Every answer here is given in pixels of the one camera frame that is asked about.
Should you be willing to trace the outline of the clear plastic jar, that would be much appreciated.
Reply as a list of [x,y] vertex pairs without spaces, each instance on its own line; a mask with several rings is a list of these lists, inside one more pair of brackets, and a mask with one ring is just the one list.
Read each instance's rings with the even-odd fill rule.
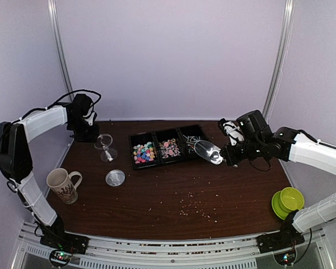
[[116,149],[112,148],[113,137],[110,134],[100,134],[94,143],[94,147],[101,151],[101,160],[103,162],[113,162],[117,156],[118,152]]

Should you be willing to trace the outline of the silver metal scoop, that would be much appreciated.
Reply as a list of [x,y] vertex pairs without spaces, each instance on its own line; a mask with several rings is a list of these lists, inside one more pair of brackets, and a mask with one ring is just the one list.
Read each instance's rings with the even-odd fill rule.
[[199,140],[194,144],[194,151],[198,156],[214,165],[223,162],[223,157],[220,154],[221,149],[212,142]]

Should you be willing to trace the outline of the silver metal jar lid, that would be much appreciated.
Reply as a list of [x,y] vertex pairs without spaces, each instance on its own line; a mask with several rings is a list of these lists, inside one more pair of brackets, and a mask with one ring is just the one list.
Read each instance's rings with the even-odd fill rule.
[[118,187],[125,181],[125,173],[119,169],[111,170],[105,177],[107,185],[111,187]]

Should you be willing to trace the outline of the black three-compartment candy tray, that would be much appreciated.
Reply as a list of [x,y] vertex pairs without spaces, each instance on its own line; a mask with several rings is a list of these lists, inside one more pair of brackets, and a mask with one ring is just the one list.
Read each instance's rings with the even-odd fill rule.
[[209,138],[198,125],[145,132],[128,137],[130,158],[134,170],[182,163],[199,158],[196,142]]

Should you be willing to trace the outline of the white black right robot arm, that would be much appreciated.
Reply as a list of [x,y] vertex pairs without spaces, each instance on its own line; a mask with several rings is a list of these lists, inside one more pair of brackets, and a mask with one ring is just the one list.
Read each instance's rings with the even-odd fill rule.
[[[235,121],[218,121],[221,132],[229,137],[220,154],[229,166],[243,160],[276,158],[285,162],[306,164],[336,176],[336,146],[323,143],[302,129],[281,127],[272,132],[259,110],[248,112]],[[314,226],[336,219],[336,192],[305,209],[289,215],[290,226],[276,235],[280,247],[288,247]]]

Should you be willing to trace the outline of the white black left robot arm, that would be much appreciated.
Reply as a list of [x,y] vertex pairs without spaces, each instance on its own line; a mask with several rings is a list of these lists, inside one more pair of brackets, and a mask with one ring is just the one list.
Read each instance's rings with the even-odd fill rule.
[[42,134],[66,126],[77,142],[94,143],[99,136],[99,125],[95,123],[96,102],[90,98],[91,90],[73,91],[71,102],[59,97],[44,108],[33,108],[19,119],[0,123],[0,172],[7,180],[7,186],[17,193],[39,224],[50,229],[47,234],[58,249],[69,244],[64,233],[62,218],[56,213],[38,187],[33,172],[33,161],[29,143]]

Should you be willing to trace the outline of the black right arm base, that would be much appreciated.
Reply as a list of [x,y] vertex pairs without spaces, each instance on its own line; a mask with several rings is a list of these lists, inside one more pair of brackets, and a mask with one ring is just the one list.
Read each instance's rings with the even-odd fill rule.
[[293,227],[293,218],[297,210],[290,212],[283,221],[280,230],[270,234],[262,234],[256,238],[259,252],[274,252],[274,260],[281,266],[293,266],[298,261],[296,247],[305,242],[301,232]]

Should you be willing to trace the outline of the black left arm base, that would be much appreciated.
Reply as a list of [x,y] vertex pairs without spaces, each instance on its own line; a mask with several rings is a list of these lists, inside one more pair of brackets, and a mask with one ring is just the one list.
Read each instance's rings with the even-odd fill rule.
[[49,253],[49,262],[54,268],[67,266],[75,254],[85,254],[89,238],[83,235],[68,233],[64,229],[64,222],[60,216],[51,226],[36,221],[41,230],[40,244],[52,248]]

